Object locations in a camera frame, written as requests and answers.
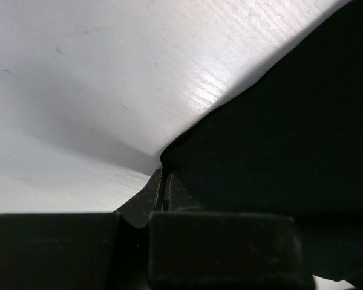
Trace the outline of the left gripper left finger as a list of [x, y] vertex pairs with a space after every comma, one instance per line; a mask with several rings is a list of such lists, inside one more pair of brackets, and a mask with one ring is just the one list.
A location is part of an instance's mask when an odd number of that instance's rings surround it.
[[115, 212], [133, 227], [142, 228], [148, 223], [150, 214], [162, 208], [162, 201], [163, 169], [157, 169], [145, 186]]

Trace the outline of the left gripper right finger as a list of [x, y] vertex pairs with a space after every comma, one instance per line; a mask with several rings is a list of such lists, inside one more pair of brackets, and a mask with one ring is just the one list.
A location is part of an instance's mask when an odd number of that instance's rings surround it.
[[163, 211], [203, 211], [201, 204], [187, 191], [178, 170], [167, 175]]

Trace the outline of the black t shirt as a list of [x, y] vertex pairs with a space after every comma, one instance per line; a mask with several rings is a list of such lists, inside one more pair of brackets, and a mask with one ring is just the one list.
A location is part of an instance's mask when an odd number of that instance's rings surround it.
[[363, 1], [161, 154], [209, 211], [293, 217], [312, 273], [363, 289]]

